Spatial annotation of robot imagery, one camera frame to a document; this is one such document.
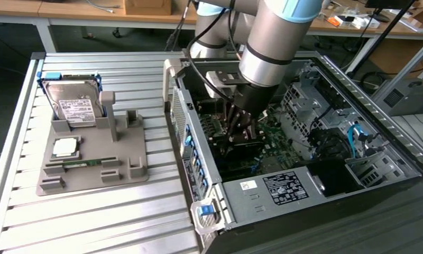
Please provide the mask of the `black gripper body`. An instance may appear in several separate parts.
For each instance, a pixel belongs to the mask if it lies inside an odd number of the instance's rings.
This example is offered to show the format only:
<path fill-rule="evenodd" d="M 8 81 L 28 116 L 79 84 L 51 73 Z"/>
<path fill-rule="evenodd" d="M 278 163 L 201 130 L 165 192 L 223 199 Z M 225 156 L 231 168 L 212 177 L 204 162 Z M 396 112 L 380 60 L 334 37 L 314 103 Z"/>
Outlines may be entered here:
<path fill-rule="evenodd" d="M 235 91 L 235 105 L 257 117 L 266 109 L 273 99 L 277 86 L 262 87 L 254 84 L 239 85 Z"/>

